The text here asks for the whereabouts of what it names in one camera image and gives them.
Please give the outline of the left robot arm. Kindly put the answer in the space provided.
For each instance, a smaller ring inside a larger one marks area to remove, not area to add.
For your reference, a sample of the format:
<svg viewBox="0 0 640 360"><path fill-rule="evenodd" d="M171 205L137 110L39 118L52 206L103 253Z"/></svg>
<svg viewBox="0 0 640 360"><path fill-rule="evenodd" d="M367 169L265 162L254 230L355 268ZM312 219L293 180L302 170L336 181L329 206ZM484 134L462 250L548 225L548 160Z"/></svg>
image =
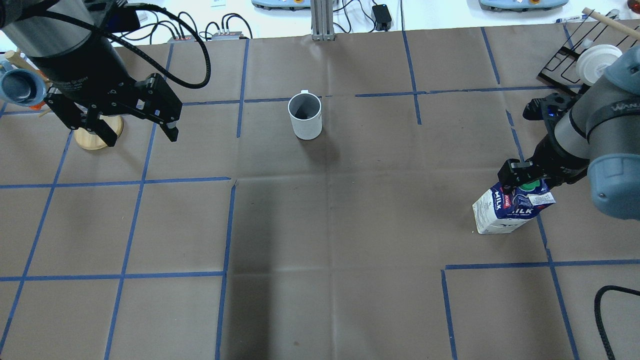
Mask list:
<svg viewBox="0 0 640 360"><path fill-rule="evenodd" d="M135 30L125 0L3 0L1 29L51 81L44 102L69 130L86 130L107 146L118 134L108 116L149 120L178 139L182 102L162 75L130 75L100 31Z"/></svg>

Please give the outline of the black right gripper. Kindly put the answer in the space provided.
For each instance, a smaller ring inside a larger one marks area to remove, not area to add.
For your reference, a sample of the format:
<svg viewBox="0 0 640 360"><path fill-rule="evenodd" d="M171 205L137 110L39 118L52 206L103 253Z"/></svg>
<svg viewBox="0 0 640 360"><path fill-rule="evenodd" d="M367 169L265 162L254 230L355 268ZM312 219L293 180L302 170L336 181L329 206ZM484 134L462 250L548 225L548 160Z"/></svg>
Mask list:
<svg viewBox="0 0 640 360"><path fill-rule="evenodd" d="M505 160L497 172L503 192L510 193L519 186L535 182L538 176L549 188L574 184L586 176L590 160L562 148L555 133L556 126L576 101L574 97L553 92L533 98L525 106L522 117L528 121L542 121L546 135L527 161Z"/></svg>

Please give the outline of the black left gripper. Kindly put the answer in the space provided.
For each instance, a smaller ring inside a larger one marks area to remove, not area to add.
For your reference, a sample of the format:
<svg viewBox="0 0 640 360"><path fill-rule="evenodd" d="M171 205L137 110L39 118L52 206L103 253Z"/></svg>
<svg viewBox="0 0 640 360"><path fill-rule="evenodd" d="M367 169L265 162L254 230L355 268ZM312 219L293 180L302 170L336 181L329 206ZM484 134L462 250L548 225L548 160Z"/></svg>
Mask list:
<svg viewBox="0 0 640 360"><path fill-rule="evenodd" d="M44 63L44 74L52 82L44 102L69 130L83 129L113 147L119 116L131 115L178 141L183 103L160 74L135 80L123 63Z"/></svg>

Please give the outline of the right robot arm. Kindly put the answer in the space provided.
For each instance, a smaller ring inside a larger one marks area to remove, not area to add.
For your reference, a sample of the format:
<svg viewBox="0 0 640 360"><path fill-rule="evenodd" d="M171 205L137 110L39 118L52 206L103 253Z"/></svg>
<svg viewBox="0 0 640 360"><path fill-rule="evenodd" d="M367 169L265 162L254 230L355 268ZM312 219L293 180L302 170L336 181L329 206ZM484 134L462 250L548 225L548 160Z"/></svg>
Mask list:
<svg viewBox="0 0 640 360"><path fill-rule="evenodd" d="M544 180L550 188L588 177L590 198L602 214L640 217L639 47L606 67L574 96L554 92L533 98L522 116L542 121L545 137L531 157L509 158L497 174L504 191Z"/></svg>

